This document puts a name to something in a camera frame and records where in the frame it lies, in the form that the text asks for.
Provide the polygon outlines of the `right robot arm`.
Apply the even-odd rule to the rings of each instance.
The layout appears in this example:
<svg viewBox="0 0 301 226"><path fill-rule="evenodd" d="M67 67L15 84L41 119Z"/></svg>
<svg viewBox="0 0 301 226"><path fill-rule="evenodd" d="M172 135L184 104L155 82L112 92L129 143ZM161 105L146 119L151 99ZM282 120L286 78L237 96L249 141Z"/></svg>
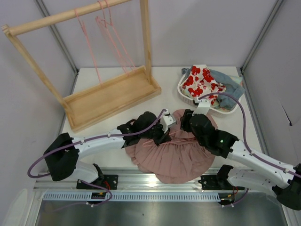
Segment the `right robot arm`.
<svg viewBox="0 0 301 226"><path fill-rule="evenodd" d="M185 110L180 118L181 129L191 132L198 144L214 156L239 162L252 172L230 165L221 166L217 181L222 186L231 185L254 189L269 194L284 206L301 209L301 166L286 164L256 150L246 142L226 131L216 129L204 114Z"/></svg>

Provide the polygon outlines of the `pink pleated skirt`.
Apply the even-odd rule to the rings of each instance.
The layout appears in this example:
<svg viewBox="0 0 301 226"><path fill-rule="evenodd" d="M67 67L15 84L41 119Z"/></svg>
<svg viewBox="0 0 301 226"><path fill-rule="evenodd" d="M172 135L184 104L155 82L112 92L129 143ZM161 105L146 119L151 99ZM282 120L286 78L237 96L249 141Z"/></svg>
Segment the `pink pleated skirt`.
<svg viewBox="0 0 301 226"><path fill-rule="evenodd" d="M194 135L180 129L184 110L173 112L177 124L171 128L171 141L159 146L151 140L141 139L126 147L125 152L143 173L153 173L162 183L183 184L204 174L213 164L215 156L200 146Z"/></svg>

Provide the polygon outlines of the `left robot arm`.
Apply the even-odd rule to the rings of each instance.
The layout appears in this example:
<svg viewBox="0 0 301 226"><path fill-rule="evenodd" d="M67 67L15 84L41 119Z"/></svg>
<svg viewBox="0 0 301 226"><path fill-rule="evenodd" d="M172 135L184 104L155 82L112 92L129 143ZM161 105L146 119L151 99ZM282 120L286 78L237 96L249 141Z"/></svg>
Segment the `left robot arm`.
<svg viewBox="0 0 301 226"><path fill-rule="evenodd" d="M86 164L81 159L101 151L133 146L141 139L160 145L171 140L169 132L175 124L175 118L169 111L163 111L159 117L152 112L144 112L137 119L95 137L60 134L44 152L49 174L53 181L74 178L95 182L101 177L99 166Z"/></svg>

